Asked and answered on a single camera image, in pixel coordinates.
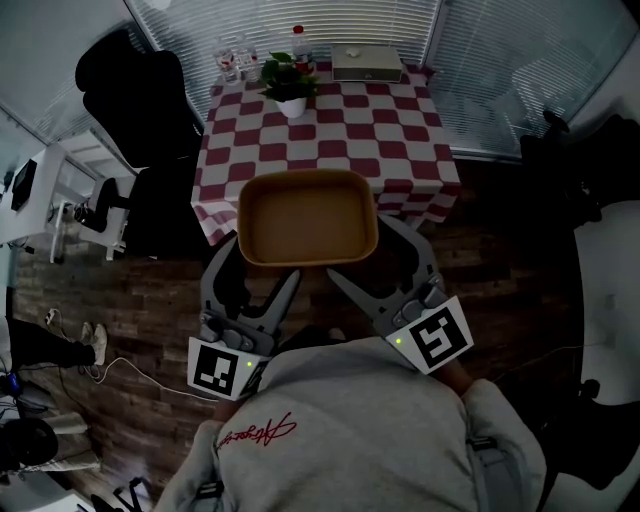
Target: window blinds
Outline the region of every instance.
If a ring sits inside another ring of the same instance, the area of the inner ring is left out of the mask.
[[[445,0],[427,63],[453,148],[519,156],[542,111],[568,121],[637,30],[621,0]]]
[[[154,5],[163,4],[164,8]],[[155,44],[175,53],[187,94],[206,119],[209,89],[218,78],[212,57],[216,36],[245,33],[260,60],[291,51],[291,29],[303,25],[319,56],[333,43],[395,46],[402,58],[425,55],[438,0],[127,0]]]
[[[75,84],[82,54],[131,22],[103,0],[0,3],[0,105],[49,143],[96,126]]]

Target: person's back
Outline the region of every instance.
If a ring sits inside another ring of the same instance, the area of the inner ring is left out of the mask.
[[[197,508],[211,481],[224,510],[535,510],[535,438],[493,384],[462,387],[379,338],[281,354],[226,424],[203,424],[157,510]]]

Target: black pants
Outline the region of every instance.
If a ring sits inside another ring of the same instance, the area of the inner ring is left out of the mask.
[[[29,322],[7,318],[7,323],[14,371],[20,366],[39,363],[52,363],[63,368],[90,366],[96,360],[89,345],[79,341],[70,343]]]

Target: water bottle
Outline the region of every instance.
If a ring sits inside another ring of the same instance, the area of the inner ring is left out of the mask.
[[[240,83],[240,70],[233,56],[233,50],[222,38],[216,37],[213,46],[213,56],[216,59],[220,74],[227,85]]]
[[[247,39],[245,34],[240,34],[238,36],[237,54],[240,70],[244,71],[247,82],[257,82],[260,80],[258,52],[256,51],[256,47]]]
[[[313,54],[311,45],[304,35],[304,27],[296,25],[293,27],[293,35],[291,36],[291,52],[296,69],[305,75],[313,75],[316,69],[313,62]]]

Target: brown tray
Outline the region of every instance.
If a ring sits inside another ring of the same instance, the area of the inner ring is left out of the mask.
[[[367,181],[351,171],[308,170],[252,179],[240,192],[243,256],[265,267],[359,261],[378,245]]]

